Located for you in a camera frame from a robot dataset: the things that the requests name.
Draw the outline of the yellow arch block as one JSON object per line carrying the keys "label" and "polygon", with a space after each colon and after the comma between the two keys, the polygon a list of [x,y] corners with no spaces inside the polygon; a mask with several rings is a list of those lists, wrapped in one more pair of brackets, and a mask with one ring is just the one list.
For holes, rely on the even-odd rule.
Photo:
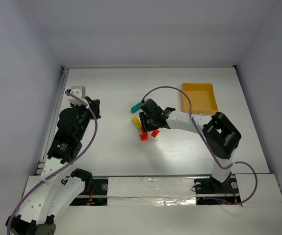
{"label": "yellow arch block", "polygon": [[135,127],[137,128],[137,130],[142,129],[142,124],[136,116],[132,117],[132,121],[133,121]]}

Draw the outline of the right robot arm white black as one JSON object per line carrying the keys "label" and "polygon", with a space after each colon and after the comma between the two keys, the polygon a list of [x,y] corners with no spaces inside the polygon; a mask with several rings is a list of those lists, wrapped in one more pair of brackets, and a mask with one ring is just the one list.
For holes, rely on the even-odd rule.
{"label": "right robot arm white black", "polygon": [[241,140],[241,134],[227,116],[216,112],[212,116],[184,113],[175,108],[162,110],[152,99],[141,105],[139,113],[143,131],[160,128],[183,130],[200,135],[214,158],[210,179],[224,186],[231,176],[232,158]]}

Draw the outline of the yellow plastic tray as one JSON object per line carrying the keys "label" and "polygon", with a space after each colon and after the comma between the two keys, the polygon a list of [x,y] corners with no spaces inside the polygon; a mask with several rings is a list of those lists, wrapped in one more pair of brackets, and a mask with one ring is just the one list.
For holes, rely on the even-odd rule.
{"label": "yellow plastic tray", "polygon": [[218,106],[211,83],[183,83],[181,90],[189,97],[192,114],[214,115]]}

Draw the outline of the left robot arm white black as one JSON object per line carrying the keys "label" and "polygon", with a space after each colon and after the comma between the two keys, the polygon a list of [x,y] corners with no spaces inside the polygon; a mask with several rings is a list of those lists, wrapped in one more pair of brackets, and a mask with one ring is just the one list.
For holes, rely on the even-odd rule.
{"label": "left robot arm white black", "polygon": [[40,181],[21,199],[6,221],[8,235],[52,235],[56,222],[82,192],[91,192],[92,173],[71,165],[90,147],[81,140],[91,120],[100,119],[100,100],[67,92],[70,107],[59,114],[57,132]]}

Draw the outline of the teal arch block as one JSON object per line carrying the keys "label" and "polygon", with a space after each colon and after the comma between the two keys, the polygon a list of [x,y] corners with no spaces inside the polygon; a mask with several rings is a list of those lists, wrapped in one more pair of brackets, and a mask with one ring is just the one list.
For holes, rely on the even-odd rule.
{"label": "teal arch block", "polygon": [[134,106],[131,107],[130,111],[133,114],[136,113],[138,110],[140,110],[142,104],[143,104],[142,102],[139,102],[139,103],[135,104]]}

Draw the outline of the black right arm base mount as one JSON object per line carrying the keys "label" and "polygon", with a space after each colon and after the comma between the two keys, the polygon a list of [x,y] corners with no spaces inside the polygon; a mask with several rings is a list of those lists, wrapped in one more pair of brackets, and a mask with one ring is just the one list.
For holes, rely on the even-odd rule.
{"label": "black right arm base mount", "polygon": [[236,178],[229,178],[226,182],[220,183],[210,178],[196,178],[191,190],[197,194],[238,194]]}

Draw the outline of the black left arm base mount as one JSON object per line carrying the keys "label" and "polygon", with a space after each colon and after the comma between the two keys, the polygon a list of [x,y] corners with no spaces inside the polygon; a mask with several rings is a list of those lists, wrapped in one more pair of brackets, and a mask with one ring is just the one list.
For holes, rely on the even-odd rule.
{"label": "black left arm base mount", "polygon": [[93,196],[107,196],[108,178],[93,178],[91,187],[87,194],[93,192]]}

